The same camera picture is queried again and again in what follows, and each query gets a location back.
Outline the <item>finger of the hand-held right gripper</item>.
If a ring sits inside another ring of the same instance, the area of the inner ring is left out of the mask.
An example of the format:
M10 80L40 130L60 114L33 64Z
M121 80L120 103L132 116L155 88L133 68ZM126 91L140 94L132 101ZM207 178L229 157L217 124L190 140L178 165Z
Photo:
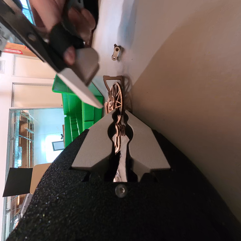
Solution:
M69 68L57 73L57 76L76 94L84 103L101 109L103 105L88 89L99 70L99 55L91 47L75 51L75 63Z

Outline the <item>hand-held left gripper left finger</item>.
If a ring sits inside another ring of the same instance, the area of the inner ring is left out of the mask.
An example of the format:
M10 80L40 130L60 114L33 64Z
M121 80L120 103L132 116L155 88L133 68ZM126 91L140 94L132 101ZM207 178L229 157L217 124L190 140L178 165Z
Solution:
M112 110L88 129L72 169L97 173L104 181L114 180L119 165L113 141L117 115L117 110Z

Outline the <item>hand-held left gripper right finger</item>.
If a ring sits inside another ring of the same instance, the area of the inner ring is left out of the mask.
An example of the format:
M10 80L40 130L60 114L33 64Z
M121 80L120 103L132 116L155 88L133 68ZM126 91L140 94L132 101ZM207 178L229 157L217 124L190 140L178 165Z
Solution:
M171 167L152 129L128 110L125 114L128 117L127 127L130 127L131 131L128 144L130 169L137 175L138 182L145 173L169 170Z

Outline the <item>wooden bicycle model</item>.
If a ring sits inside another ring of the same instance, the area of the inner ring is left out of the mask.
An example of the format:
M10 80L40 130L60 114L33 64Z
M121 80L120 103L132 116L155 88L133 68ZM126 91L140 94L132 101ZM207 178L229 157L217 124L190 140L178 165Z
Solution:
M106 114L112 110L117 112L117 120L115 124L115 153L118 153L121 149L121 137L126 135L125 124L122 123L123 111L124 111L124 95L122 87L124 85L123 76L103 76L104 84L108 92L108 100L105 103Z

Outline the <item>small wooden link piece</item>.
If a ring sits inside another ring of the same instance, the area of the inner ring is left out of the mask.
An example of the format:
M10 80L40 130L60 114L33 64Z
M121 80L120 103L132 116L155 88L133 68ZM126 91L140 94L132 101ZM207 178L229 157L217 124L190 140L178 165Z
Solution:
M114 44L114 50L113 50L113 55L111 57L111 59L113 61L116 61L118 59L118 55L120 53L121 47L118 46L117 44Z

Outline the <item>grey desk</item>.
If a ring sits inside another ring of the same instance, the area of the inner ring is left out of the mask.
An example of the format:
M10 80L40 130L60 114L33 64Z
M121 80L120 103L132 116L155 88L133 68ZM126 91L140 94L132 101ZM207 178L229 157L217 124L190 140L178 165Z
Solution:
M241 1L99 1L93 47L133 114L207 177L240 221ZM112 60L114 44L121 47Z

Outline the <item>person's right hand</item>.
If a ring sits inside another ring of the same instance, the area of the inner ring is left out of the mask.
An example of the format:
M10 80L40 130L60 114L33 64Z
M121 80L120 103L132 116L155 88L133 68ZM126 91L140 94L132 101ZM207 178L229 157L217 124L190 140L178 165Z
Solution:
M36 28L44 35L49 46L65 64L73 66L76 50L85 48L85 44L92 39L98 24L98 1L29 2L34 11Z

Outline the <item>small dark framed screen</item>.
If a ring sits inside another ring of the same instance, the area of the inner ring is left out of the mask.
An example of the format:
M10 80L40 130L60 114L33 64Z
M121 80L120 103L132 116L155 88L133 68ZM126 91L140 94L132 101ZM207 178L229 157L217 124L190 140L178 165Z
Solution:
M52 142L53 151L64 150L64 141L54 141Z

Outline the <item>green plastic bin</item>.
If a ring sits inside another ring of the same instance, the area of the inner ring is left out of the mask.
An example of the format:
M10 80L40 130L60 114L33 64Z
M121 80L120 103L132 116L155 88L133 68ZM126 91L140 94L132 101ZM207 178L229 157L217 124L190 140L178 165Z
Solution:
M64 111L64 145L67 147L84 130L98 122L103 115L103 108L86 104L56 75L52 91L62 95Z

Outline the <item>brown cardboard sheet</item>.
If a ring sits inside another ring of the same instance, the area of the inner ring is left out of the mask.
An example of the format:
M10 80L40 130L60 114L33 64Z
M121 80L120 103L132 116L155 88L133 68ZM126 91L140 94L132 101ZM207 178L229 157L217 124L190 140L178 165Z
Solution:
M41 178L52 163L38 164L33 167L30 194L34 194Z

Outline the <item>wooden storage shelf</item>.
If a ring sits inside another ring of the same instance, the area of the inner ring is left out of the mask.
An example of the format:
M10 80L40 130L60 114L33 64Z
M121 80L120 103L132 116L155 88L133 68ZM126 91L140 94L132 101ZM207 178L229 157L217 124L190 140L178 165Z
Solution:
M34 166L34 118L28 110L10 110L9 167Z

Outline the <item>black board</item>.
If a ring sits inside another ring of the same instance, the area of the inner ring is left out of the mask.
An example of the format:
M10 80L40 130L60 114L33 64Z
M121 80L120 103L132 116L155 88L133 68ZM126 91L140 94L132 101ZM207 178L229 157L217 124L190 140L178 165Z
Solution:
M33 168L13 168L8 172L2 197L30 193Z

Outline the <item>red wall sign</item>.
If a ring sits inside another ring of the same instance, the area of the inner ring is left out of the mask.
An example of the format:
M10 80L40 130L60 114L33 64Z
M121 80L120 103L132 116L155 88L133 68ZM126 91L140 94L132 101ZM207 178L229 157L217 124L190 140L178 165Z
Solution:
M17 49L4 48L3 52L17 54L17 55L23 55L23 52L21 50L17 50Z

